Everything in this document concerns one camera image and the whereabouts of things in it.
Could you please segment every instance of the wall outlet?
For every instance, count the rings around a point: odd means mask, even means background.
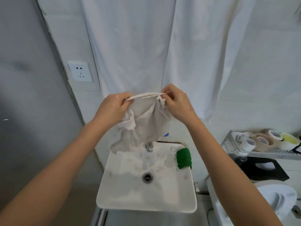
[[[92,75],[88,63],[68,61],[72,78],[75,81],[92,82]]]

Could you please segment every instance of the washbasin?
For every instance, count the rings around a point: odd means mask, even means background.
[[[110,152],[96,198],[102,209],[128,209],[193,213],[197,209],[190,167],[165,164],[170,149],[182,144],[153,143],[153,163],[145,164],[145,151]]]

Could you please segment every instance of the left hand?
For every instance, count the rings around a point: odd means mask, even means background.
[[[100,122],[110,129],[121,121],[128,107],[134,102],[130,100],[122,103],[131,96],[129,92],[109,94],[99,106],[93,121]]]

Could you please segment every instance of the shower curtain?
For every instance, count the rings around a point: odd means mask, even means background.
[[[103,97],[173,83],[209,119],[255,0],[82,0]]]

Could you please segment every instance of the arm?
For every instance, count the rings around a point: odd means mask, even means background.
[[[201,155],[214,190],[235,226],[282,226],[280,220],[242,170],[206,129],[187,95],[172,84],[162,93],[171,114],[183,122]]]
[[[1,226],[48,225],[65,202],[77,172],[100,138],[124,116],[130,93],[106,97],[79,136],[34,177],[0,213]]]

